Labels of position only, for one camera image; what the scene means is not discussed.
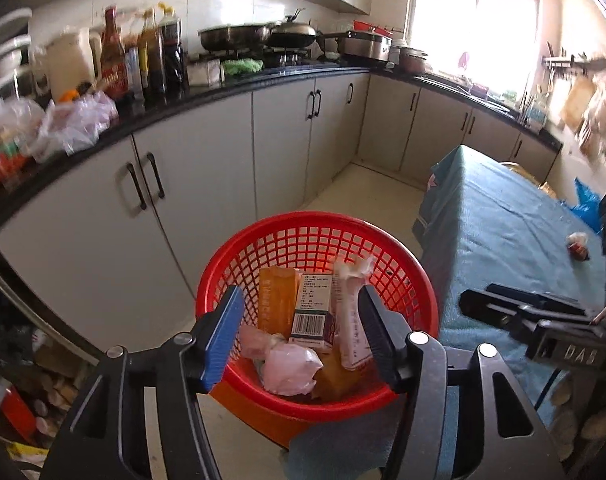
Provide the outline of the green cloth on counter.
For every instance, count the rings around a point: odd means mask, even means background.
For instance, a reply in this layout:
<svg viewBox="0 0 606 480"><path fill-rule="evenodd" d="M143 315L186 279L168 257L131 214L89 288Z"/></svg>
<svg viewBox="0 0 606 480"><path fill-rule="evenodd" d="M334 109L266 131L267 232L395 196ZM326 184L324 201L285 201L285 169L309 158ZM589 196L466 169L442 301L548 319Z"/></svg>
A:
<svg viewBox="0 0 606 480"><path fill-rule="evenodd" d="M241 60L227 60L222 62L222 68L226 78L239 77L260 73L264 69L264 62L261 60L253 60L253 58L241 58Z"/></svg>

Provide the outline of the dark soy sauce bottle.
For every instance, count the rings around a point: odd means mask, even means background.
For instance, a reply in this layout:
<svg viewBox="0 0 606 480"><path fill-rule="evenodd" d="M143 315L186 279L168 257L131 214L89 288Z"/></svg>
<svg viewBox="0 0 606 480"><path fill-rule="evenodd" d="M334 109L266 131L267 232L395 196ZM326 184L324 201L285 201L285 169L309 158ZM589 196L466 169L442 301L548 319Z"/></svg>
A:
<svg viewBox="0 0 606 480"><path fill-rule="evenodd" d="M162 36L163 65L168 94L178 94L186 88L186 70L183 42L181 41L181 20L173 6L160 2L163 11L158 28Z"/></svg>

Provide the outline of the pink plastic bag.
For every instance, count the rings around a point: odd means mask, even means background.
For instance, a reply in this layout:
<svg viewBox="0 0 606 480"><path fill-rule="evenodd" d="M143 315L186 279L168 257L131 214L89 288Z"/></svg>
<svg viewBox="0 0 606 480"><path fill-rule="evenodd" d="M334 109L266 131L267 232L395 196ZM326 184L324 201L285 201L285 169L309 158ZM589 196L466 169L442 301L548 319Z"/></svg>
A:
<svg viewBox="0 0 606 480"><path fill-rule="evenodd" d="M241 356L259 369L263 388L277 396L305 396L316 386L315 375L323 367L317 353L290 344L280 334L271 335L255 326L239 328Z"/></svg>

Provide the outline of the brown sauce bottle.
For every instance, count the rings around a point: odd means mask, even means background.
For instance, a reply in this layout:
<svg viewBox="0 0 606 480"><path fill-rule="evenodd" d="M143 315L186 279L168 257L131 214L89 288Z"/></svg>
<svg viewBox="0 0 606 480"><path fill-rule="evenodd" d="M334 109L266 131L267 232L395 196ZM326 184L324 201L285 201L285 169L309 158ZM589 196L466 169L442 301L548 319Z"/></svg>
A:
<svg viewBox="0 0 606 480"><path fill-rule="evenodd" d="M116 9L105 9L102 35L101 76L106 80L104 93L113 101L123 100L128 92L125 50L116 24Z"/></svg>

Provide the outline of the orange yellow packet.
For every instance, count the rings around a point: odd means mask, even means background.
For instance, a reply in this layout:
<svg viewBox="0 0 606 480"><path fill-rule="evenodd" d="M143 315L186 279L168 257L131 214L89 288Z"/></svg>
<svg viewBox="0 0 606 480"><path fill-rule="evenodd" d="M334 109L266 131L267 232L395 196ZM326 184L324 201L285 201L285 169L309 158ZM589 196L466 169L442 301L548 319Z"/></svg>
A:
<svg viewBox="0 0 606 480"><path fill-rule="evenodd" d="M269 266L260 270L257 327L269 334L289 338L301 272L294 268Z"/></svg>

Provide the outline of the black wok pan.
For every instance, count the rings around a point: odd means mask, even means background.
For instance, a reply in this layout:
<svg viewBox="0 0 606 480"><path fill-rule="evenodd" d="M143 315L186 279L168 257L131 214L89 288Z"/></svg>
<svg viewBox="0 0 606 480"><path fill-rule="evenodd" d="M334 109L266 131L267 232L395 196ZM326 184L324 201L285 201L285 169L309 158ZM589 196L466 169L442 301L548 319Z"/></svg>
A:
<svg viewBox="0 0 606 480"><path fill-rule="evenodd" d="M253 50L265 46L271 36L270 24L225 25L201 29L201 46L207 52Z"/></svg>

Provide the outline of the dark printed carton box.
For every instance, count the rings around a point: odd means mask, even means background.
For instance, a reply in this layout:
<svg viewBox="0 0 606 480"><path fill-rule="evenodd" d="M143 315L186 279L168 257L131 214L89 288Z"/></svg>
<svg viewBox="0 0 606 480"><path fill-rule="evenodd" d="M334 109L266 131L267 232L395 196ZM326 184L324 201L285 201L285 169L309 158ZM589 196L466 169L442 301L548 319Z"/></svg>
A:
<svg viewBox="0 0 606 480"><path fill-rule="evenodd" d="M331 352L335 334L331 294L331 274L302 275L289 337L291 344L299 344L320 354Z"/></svg>

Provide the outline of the small red white wrapper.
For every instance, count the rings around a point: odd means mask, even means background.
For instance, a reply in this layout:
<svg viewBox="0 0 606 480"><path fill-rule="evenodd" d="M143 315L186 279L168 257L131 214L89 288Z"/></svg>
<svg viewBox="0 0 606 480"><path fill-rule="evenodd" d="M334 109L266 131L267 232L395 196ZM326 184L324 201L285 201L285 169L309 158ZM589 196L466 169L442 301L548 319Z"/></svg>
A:
<svg viewBox="0 0 606 480"><path fill-rule="evenodd" d="M576 261L588 261L588 234L585 232L574 232L567 236L566 245L571 258Z"/></svg>

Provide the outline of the steel rice cooker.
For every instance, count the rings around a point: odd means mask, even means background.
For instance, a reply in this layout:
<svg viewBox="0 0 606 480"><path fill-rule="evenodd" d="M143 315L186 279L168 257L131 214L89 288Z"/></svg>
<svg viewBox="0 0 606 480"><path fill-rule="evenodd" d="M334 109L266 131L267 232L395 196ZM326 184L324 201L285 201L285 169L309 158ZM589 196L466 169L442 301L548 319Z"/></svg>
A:
<svg viewBox="0 0 606 480"><path fill-rule="evenodd" d="M359 58L375 63L387 63L392 48L392 39L369 32L369 30L348 30L333 34L319 34L317 44L326 53L329 44L335 46L341 58Z"/></svg>

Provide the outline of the white plastic bags on counter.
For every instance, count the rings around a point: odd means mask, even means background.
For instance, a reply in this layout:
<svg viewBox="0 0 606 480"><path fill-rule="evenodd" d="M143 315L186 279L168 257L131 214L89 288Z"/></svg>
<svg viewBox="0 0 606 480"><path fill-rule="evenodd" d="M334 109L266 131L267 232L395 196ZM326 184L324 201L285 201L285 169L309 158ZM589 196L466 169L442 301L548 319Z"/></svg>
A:
<svg viewBox="0 0 606 480"><path fill-rule="evenodd" d="M70 156L88 150L117 118L114 101L102 91L60 104L51 101L23 153L41 164L56 154Z"/></svg>

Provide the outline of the blue table cloth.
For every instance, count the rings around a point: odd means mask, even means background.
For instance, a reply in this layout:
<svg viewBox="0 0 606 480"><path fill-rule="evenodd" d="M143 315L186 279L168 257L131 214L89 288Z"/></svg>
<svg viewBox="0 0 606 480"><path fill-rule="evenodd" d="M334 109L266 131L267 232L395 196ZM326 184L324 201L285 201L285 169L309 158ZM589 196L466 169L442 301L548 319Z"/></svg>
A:
<svg viewBox="0 0 606 480"><path fill-rule="evenodd" d="M457 148L433 166L433 182L414 224L420 263L440 313L439 338L472 350L489 342L538 400L552 369L527 359L526 348L502 330L466 318L458 299L491 283L550 292L591 310L605 303L606 259L599 235L519 174L471 148ZM588 261L568 253L567 236L588 234ZM385 464L403 411L396 398L376 412L314 426L283 453L289 479L356 479Z"/></svg>

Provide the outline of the lidded black wok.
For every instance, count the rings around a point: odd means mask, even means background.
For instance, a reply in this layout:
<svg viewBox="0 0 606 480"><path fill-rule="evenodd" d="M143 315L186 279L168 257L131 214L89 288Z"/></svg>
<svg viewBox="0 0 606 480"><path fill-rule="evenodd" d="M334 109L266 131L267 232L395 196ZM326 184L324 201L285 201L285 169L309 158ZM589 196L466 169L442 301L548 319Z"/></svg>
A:
<svg viewBox="0 0 606 480"><path fill-rule="evenodd" d="M298 22L304 8L297 8L294 14L286 15L280 22L269 24L269 38L266 45L273 49L301 50L311 46L317 39L317 30L310 24Z"/></svg>

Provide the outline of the red white snack wrapper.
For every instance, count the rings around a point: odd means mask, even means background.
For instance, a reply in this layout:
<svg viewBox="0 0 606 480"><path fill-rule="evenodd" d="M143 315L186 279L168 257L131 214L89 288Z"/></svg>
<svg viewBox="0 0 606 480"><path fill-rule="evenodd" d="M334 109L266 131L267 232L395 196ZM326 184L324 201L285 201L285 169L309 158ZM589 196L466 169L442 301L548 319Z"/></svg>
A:
<svg viewBox="0 0 606 480"><path fill-rule="evenodd" d="M358 313L358 295L373 273L375 258L357 257L354 262L335 259L332 301L335 310L335 342L345 370L357 370L371 359L371 350Z"/></svg>

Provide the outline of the white electric kettle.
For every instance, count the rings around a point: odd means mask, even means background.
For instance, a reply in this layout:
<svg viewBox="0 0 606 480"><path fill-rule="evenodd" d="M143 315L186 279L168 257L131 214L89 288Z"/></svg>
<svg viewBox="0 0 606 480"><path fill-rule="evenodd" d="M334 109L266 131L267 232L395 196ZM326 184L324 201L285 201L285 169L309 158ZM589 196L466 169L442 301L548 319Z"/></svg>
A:
<svg viewBox="0 0 606 480"><path fill-rule="evenodd" d="M51 96L58 102L80 84L93 84L101 74L101 36L88 27L64 29L45 47Z"/></svg>

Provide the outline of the blue plastic bag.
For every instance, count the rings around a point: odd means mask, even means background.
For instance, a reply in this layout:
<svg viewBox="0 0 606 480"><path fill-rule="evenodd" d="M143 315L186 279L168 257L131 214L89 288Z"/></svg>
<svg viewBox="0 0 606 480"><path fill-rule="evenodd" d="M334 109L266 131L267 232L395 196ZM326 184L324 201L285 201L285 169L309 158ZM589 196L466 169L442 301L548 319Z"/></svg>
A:
<svg viewBox="0 0 606 480"><path fill-rule="evenodd" d="M574 179L574 188L576 189L576 204L569 205L563 200L562 205L582 220L592 231L599 234L602 232L599 215L600 196L579 178Z"/></svg>

